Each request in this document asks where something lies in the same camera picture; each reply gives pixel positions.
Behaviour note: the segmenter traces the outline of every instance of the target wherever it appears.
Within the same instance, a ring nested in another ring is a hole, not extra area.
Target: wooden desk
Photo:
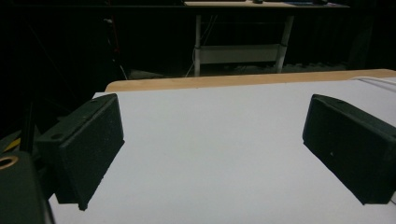
[[[396,71],[388,69],[374,69],[225,77],[185,77],[127,80],[115,81],[108,84],[106,91],[152,91],[287,82],[336,81],[347,80],[352,77],[396,77]]]

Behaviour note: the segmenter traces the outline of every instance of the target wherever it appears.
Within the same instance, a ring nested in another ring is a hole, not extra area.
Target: white tabletop
[[[125,145],[85,212],[50,199],[55,219],[394,224],[396,205],[362,205],[304,146],[313,93],[396,126],[396,87],[358,80],[119,92]]]

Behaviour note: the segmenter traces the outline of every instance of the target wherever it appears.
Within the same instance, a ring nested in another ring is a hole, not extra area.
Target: cable
[[[370,80],[370,81],[377,81],[377,82],[387,83],[389,85],[396,86],[395,81],[385,80],[377,77],[353,77],[350,80],[360,80],[360,81]]]

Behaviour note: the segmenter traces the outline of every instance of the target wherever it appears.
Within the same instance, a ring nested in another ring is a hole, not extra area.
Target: dark background
[[[113,1],[112,5],[128,1]],[[12,1],[1,0],[2,5]],[[63,1],[28,1],[64,4]],[[103,5],[104,1],[68,4]],[[359,8],[395,8],[393,1],[334,1]],[[283,26],[231,21],[282,21],[282,15],[219,15],[207,44],[277,43]],[[35,102],[41,132],[104,91],[131,69],[182,77],[191,66],[195,17],[189,14],[89,12],[0,15],[0,139],[21,128]],[[112,19],[109,24],[104,19]],[[396,70],[396,20],[392,13],[300,15],[295,18],[285,63],[346,63],[347,69]]]

